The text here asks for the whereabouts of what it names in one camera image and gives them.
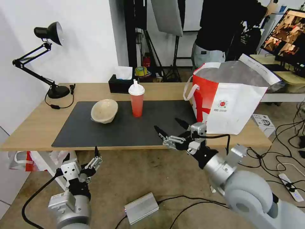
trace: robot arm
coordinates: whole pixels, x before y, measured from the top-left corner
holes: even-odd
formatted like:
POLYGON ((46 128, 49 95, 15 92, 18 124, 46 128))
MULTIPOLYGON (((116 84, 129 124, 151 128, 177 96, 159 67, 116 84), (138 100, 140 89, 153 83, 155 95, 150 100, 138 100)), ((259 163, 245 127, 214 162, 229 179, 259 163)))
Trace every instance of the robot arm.
POLYGON ((249 171, 237 171, 237 164, 247 155, 247 148, 233 147, 226 158, 206 146, 206 125, 197 122, 188 125, 176 119, 186 129, 180 136, 168 136, 155 126, 163 145, 177 150, 186 150, 209 176, 211 186, 225 199, 228 207, 245 217, 259 229, 302 228, 305 213, 296 206, 281 201, 268 183, 249 171))
POLYGON ((85 165, 79 165, 77 159, 64 161, 61 168, 67 180, 66 190, 51 197, 48 209, 57 219, 57 228, 89 229, 91 217, 88 183, 99 168, 102 157, 95 147, 95 157, 85 165))

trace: wooden table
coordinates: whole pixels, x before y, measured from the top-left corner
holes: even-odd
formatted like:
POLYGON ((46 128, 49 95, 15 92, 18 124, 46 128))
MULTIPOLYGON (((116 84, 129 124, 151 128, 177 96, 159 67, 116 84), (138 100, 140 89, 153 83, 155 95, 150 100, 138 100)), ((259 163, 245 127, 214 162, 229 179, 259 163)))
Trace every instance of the wooden table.
MULTIPOLYGON (((265 55, 250 55, 250 56, 259 63, 261 63, 262 65, 280 64, 279 61, 275 60, 275 56, 265 56, 265 55)), ((305 78, 297 76, 292 71, 274 72, 274 73, 288 84, 286 88, 287 93, 265 94, 265 96, 262 99, 262 102, 302 102, 304 100, 305 78)))
MULTIPOLYGON (((185 83, 142 83, 145 88, 145 100, 183 100, 183 89, 185 83)), ((22 151, 29 150, 45 161, 48 171, 53 176, 56 166, 47 156, 46 151, 53 150, 93 150, 94 147, 71 147, 54 148, 52 143, 60 132, 65 121, 69 117, 78 101, 99 101, 102 99, 114 99, 116 101, 129 101, 128 94, 110 93, 108 83, 79 83, 75 88, 75 99, 71 107, 54 110, 45 102, 30 114, 30 116, 14 131, 14 133, 0 147, 0 151, 22 151)), ((50 104, 67 106, 71 103, 72 95, 64 98, 51 100, 50 104)), ((257 127, 253 120, 249 120, 239 135, 232 135, 230 146, 237 143, 244 146, 269 147, 271 142, 257 127)), ((208 139, 207 145, 212 148, 225 147, 226 138, 208 139)), ((99 147, 99 149, 164 149, 164 146, 126 146, 126 147, 99 147)), ((57 180, 62 188, 65 181, 57 180)))

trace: bag handle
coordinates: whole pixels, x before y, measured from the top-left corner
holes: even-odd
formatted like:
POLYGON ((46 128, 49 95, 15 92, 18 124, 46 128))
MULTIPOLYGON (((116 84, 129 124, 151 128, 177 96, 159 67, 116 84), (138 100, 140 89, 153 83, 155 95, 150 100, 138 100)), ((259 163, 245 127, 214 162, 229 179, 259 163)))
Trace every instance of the bag handle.
POLYGON ((187 83, 186 83, 185 86, 184 86, 183 98, 184 98, 185 101, 190 100, 190 99, 193 97, 194 92, 195 92, 197 89, 199 89, 199 85, 194 84, 193 87, 191 88, 191 91, 190 91, 190 93, 188 94, 188 96, 185 97, 185 93, 186 93, 186 91, 187 91, 188 84, 189 84, 189 82, 191 81, 191 78, 192 78, 192 77, 193 77, 193 76, 191 76, 191 77, 188 79, 187 83))
POLYGON ((19 151, 19 152, 16 152, 15 153, 15 156, 14 156, 14 161, 18 164, 33 164, 32 161, 27 161, 27 160, 17 160, 17 154, 20 153, 20 152, 24 152, 24 151, 19 151))

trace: beige bowl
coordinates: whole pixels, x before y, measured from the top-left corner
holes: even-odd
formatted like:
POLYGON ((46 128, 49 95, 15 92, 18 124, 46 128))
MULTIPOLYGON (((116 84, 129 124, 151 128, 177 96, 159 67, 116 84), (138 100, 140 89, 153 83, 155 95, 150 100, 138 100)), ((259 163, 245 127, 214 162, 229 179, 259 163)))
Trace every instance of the beige bowl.
POLYGON ((91 109, 91 119, 98 123, 110 123, 118 112, 118 103, 112 99, 98 101, 91 109))

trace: desk lamp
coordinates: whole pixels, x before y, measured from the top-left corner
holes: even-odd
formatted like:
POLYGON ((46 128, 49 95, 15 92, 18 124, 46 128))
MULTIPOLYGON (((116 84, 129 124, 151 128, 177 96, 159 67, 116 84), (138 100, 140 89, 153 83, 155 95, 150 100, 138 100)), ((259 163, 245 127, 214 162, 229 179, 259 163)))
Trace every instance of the desk lamp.
POLYGON ((63 37, 63 30, 59 24, 59 22, 53 22, 51 25, 49 25, 47 28, 42 27, 36 27, 34 28, 34 34, 41 38, 41 40, 44 42, 41 46, 34 49, 33 51, 25 54, 24 56, 13 60, 13 65, 17 68, 20 68, 21 70, 27 72, 28 74, 31 74, 32 76, 36 77, 37 79, 45 82, 50 86, 50 89, 48 90, 48 96, 51 99, 59 99, 62 97, 65 97, 70 93, 69 88, 66 86, 58 86, 55 84, 54 80, 50 80, 48 78, 45 78, 41 75, 38 75, 37 73, 33 72, 32 70, 25 67, 25 65, 32 60, 35 60, 36 58, 42 56, 43 54, 51 51, 52 43, 48 41, 48 39, 51 39, 58 45, 63 45, 64 37, 63 37), (38 51, 41 48, 45 48, 46 50, 36 56, 29 57, 32 53, 38 51))

